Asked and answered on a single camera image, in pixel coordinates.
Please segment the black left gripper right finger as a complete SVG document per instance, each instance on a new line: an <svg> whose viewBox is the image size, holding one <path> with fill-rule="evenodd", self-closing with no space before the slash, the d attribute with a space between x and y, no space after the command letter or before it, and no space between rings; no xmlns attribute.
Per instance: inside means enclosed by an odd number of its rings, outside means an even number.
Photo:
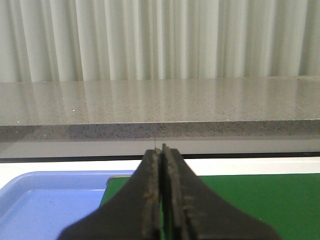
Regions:
<svg viewBox="0 0 320 240"><path fill-rule="evenodd" d="M276 240L278 233L210 189L180 152L162 146L162 206L167 240Z"/></svg>

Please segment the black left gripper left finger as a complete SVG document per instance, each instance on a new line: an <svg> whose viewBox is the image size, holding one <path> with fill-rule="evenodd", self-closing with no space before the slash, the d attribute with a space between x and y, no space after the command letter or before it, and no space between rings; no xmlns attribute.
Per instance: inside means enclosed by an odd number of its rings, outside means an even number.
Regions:
<svg viewBox="0 0 320 240"><path fill-rule="evenodd" d="M147 150L123 187L97 210L67 226L60 240L159 240L160 153Z"/></svg>

